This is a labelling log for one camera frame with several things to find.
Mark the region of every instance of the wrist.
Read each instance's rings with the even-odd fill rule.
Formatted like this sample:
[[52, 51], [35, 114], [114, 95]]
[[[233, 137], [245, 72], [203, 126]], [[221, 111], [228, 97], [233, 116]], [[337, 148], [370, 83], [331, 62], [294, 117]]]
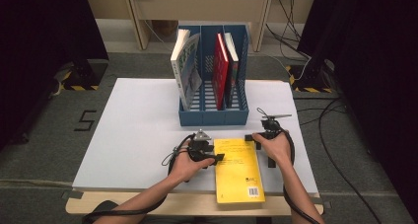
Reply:
[[179, 178], [179, 176], [174, 176], [172, 174], [169, 174], [164, 181], [167, 182], [169, 186], [172, 188], [175, 188], [176, 186], [180, 185], [182, 183], [182, 180]]
[[274, 158], [274, 161], [279, 167], [288, 167], [288, 166], [293, 167], [292, 161], [290, 160], [288, 156], [276, 157]]
[[293, 169], [292, 162], [290, 159], [281, 159], [279, 161], [276, 161], [277, 165], [279, 166], [280, 170], [286, 170], [286, 169]]

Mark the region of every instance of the gray carpet floor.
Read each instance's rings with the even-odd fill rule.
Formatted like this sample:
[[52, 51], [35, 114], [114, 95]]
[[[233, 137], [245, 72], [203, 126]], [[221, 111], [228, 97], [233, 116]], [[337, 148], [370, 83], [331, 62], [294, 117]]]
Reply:
[[[49, 100], [34, 121], [26, 144], [9, 145], [0, 153], [0, 223], [81, 223], [65, 211], [65, 194], [77, 174], [116, 78], [173, 78], [168, 54], [110, 53], [107, 71], [97, 91], [62, 91]], [[282, 58], [286, 65], [290, 61]], [[248, 79], [288, 81], [278, 61], [248, 58]], [[361, 131], [342, 100], [318, 128], [322, 110], [338, 93], [300, 93], [294, 98], [313, 174], [325, 205], [327, 223], [376, 223], [372, 213], [341, 173], [367, 200], [383, 223], [413, 223], [381, 165], [368, 153]], [[84, 119], [93, 120], [90, 130]], [[322, 134], [325, 146], [321, 142]], [[274, 217], [273, 223], [290, 223]]]

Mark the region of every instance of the red book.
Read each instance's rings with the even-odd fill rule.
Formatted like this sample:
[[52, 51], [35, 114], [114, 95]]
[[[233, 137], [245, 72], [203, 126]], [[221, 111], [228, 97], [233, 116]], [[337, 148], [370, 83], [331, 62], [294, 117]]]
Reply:
[[225, 92], [225, 82], [228, 74], [228, 54], [222, 34], [216, 35], [215, 51], [213, 56], [212, 86], [215, 94], [216, 109], [222, 109]]

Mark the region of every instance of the black cable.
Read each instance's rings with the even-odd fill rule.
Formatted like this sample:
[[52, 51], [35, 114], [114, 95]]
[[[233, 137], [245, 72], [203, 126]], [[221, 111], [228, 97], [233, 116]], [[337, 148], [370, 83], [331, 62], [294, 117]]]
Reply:
[[285, 13], [286, 19], [288, 20], [288, 22], [286, 24], [286, 28], [289, 26], [289, 29], [296, 35], [297, 34], [297, 31], [296, 31], [295, 25], [291, 21], [291, 17], [289, 17], [289, 15], [287, 14], [287, 11], [285, 9], [285, 6], [282, 3], [282, 0], [279, 0], [279, 3], [280, 3], [280, 6], [283, 9], [283, 12]]
[[[288, 46], [289, 48], [291, 48], [292, 50], [294, 50], [295, 52], [297, 52], [298, 54], [300, 54], [303, 58], [305, 58], [305, 59], [309, 59], [309, 57], [308, 57], [306, 54], [304, 54], [303, 52], [298, 51], [296, 48], [294, 48], [293, 46], [291, 46], [289, 43], [285, 42], [285, 41], [282, 39], [282, 38], [284, 38], [284, 37], [280, 37], [280, 36], [278, 36], [277, 34], [273, 33], [267, 25], [266, 25], [266, 27], [267, 27], [267, 29], [268, 29], [268, 30], [269, 30], [269, 31], [273, 34], [273, 36], [274, 36], [277, 40], [279, 40], [281, 43], [286, 44], [286, 46]], [[306, 62], [305, 60], [293, 59], [293, 58], [286, 57], [284, 54], [283, 54], [283, 57], [285, 57], [285, 58], [287, 58], [287, 59], [290, 59], [290, 60], [296, 60], [296, 61], [304, 61], [304, 62]]]
[[293, 98], [293, 100], [335, 100], [338, 98]]
[[141, 215], [141, 214], [147, 214], [148, 212], [151, 212], [155, 210], [157, 207], [159, 207], [165, 200], [166, 197], [163, 197], [160, 201], [158, 201], [156, 204], [139, 210], [110, 210], [110, 211], [95, 211], [92, 213], [89, 213], [83, 217], [82, 223], [83, 224], [92, 224], [95, 221], [97, 221], [98, 218], [102, 216], [134, 216], [134, 215]]
[[[286, 131], [285, 129], [283, 129], [282, 127], [280, 127], [280, 130], [282, 132], [285, 133], [285, 136], [289, 142], [289, 146], [291, 149], [291, 162], [292, 162], [292, 166], [295, 163], [295, 144], [293, 142], [292, 137], [290, 136], [289, 132]], [[296, 213], [298, 213], [301, 217], [303, 217], [305, 220], [309, 221], [310, 223], [313, 224], [319, 224], [319, 222], [317, 222], [315, 219], [313, 219], [312, 217], [310, 217], [306, 212], [304, 212], [301, 208], [299, 208], [292, 200], [292, 198], [290, 198], [289, 193], [286, 191], [285, 186], [283, 185], [283, 195], [285, 197], [286, 202], [289, 204], [290, 208], [292, 208], [292, 210], [294, 210]]]
[[188, 135], [187, 137], [185, 137], [181, 142], [180, 142], [180, 144], [173, 150], [173, 152], [172, 152], [172, 156], [171, 156], [171, 158], [170, 158], [170, 165], [169, 165], [169, 172], [168, 172], [168, 174], [172, 171], [172, 168], [173, 168], [173, 165], [174, 165], [174, 162], [175, 162], [175, 158], [177, 157], [177, 155], [180, 153], [179, 151], [180, 151], [180, 149], [181, 149], [181, 146], [183, 145], [183, 143], [187, 140], [187, 139], [192, 139], [193, 137], [194, 137], [194, 135], [196, 135], [196, 134], [190, 134], [190, 135]]
[[285, 14], [286, 19], [287, 19], [287, 21], [288, 21], [288, 22], [287, 22], [287, 24], [286, 24], [285, 30], [283, 31], [283, 34], [282, 34], [280, 37], [277, 37], [276, 39], [278, 39], [278, 40], [280, 41], [280, 52], [282, 53], [283, 57], [285, 57], [285, 58], [287, 58], [287, 59], [289, 59], [289, 60], [295, 60], [295, 61], [303, 61], [303, 62], [306, 62], [305, 60], [300, 60], [300, 59], [289, 58], [289, 57], [287, 57], [287, 56], [283, 53], [282, 43], [286, 44], [286, 46], [290, 47], [292, 50], [294, 50], [295, 52], [299, 53], [299, 54], [300, 54], [301, 56], [303, 56], [305, 59], [309, 59], [309, 57], [308, 57], [307, 55], [305, 55], [304, 53], [302, 53], [302, 52], [298, 51], [297, 49], [295, 49], [294, 47], [292, 47], [291, 45], [289, 45], [287, 42], [285, 42], [285, 41], [283, 40], [283, 38], [284, 38], [284, 34], [286, 33], [286, 30], [289, 28], [289, 29], [293, 32], [293, 34], [295, 35], [295, 37], [296, 37], [296, 39], [297, 39], [296, 41], [297, 41], [297, 42], [299, 42], [299, 38], [300, 38], [300, 36], [299, 36], [299, 33], [298, 33], [298, 31], [296, 30], [295, 25], [294, 25], [294, 23], [293, 23], [293, 5], [294, 5], [293, 1], [294, 1], [294, 0], [291, 0], [291, 16], [289, 16], [289, 15], [288, 15], [288, 13], [287, 13], [287, 11], [286, 11], [286, 9], [285, 9], [285, 7], [284, 7], [284, 5], [283, 5], [283, 3], [282, 3], [282, 1], [281, 1], [281, 0], [279, 0], [280, 6], [282, 7], [283, 12], [284, 12], [284, 14]]
[[[343, 107], [344, 105], [340, 105], [340, 106], [336, 106], [336, 107], [334, 107], [334, 108], [332, 108], [332, 109], [330, 109], [330, 110], [327, 110], [327, 112], [326, 113], [329, 113], [329, 112], [341, 112], [341, 111], [337, 111], [337, 110], [335, 110], [336, 108], [339, 108], [339, 107]], [[298, 112], [303, 112], [303, 111], [308, 111], [308, 110], [326, 110], [326, 109], [306, 109], [306, 110], [300, 110], [300, 111], [298, 111]], [[305, 124], [308, 124], [308, 123], [312, 123], [312, 122], [315, 122], [315, 121], [317, 121], [317, 120], [319, 120], [320, 119], [320, 117], [318, 117], [318, 118], [315, 118], [315, 119], [312, 119], [312, 120], [309, 120], [309, 121], [307, 121], [307, 122], [303, 122], [303, 123], [301, 123], [301, 124], [299, 124], [299, 126], [302, 126], [302, 125], [305, 125]]]
[[334, 168], [337, 170], [337, 172], [339, 173], [339, 175], [342, 177], [342, 179], [344, 179], [344, 181], [348, 184], [348, 186], [351, 187], [351, 189], [353, 189], [356, 194], [360, 197], [360, 199], [363, 201], [363, 203], [367, 206], [367, 208], [369, 209], [369, 211], [373, 214], [373, 216], [375, 217], [376, 221], [378, 223], [382, 223], [381, 220], [379, 219], [378, 215], [375, 213], [375, 211], [373, 210], [373, 208], [370, 206], [370, 204], [366, 201], [366, 199], [359, 193], [359, 191], [350, 183], [350, 181], [348, 181], [348, 179], [344, 176], [344, 174], [341, 172], [341, 170], [338, 168], [337, 164], [335, 163], [335, 161], [332, 159], [328, 148], [325, 145], [325, 141], [323, 139], [323, 135], [322, 135], [322, 127], [321, 127], [321, 123], [322, 123], [322, 118], [323, 116], [326, 114], [326, 111], [328, 110], [329, 107], [331, 107], [332, 104], [334, 104], [335, 102], [337, 102], [339, 99], [335, 99], [332, 102], [330, 102], [328, 104], [328, 106], [326, 106], [326, 108], [323, 110], [323, 112], [320, 114], [319, 116], [319, 122], [318, 122], [318, 129], [319, 129], [319, 137], [320, 137], [320, 141], [322, 143], [323, 149], [325, 150], [326, 155], [328, 156], [329, 161], [332, 163], [332, 165], [334, 166]]

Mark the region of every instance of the handheld controller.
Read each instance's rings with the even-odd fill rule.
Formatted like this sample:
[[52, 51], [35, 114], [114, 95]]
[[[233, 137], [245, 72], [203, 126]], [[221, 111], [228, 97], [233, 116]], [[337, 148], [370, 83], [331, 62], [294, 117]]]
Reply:
[[[258, 133], [266, 139], [273, 139], [277, 135], [279, 135], [281, 132], [284, 131], [284, 129], [280, 126], [280, 123], [279, 121], [276, 120], [276, 118], [292, 116], [291, 114], [267, 115], [267, 113], [265, 113], [260, 108], [258, 108], [257, 111], [264, 114], [263, 118], [266, 118], [261, 121], [261, 124], [265, 131]], [[288, 136], [288, 139], [289, 139], [289, 142], [293, 143], [290, 136]], [[245, 141], [252, 141], [252, 140], [253, 139], [252, 139], [251, 134], [248, 134], [245, 136]], [[259, 142], [255, 142], [255, 147], [257, 150], [261, 150], [261, 144]], [[274, 162], [274, 160], [271, 158], [268, 158], [268, 167], [269, 168], [276, 167], [276, 162]]]
[[[184, 142], [190, 139], [187, 146], [183, 146]], [[187, 150], [188, 156], [194, 162], [202, 161], [206, 158], [214, 158], [215, 162], [211, 166], [215, 166], [219, 161], [224, 159], [225, 154], [213, 154], [213, 145], [209, 145], [209, 140], [212, 138], [209, 137], [202, 129], [199, 129], [197, 133], [193, 133], [185, 137], [180, 144], [173, 149], [173, 152], [170, 157], [170, 165], [169, 165], [169, 173], [172, 171], [172, 167], [175, 161], [175, 158], [180, 153], [181, 148], [185, 148]]]

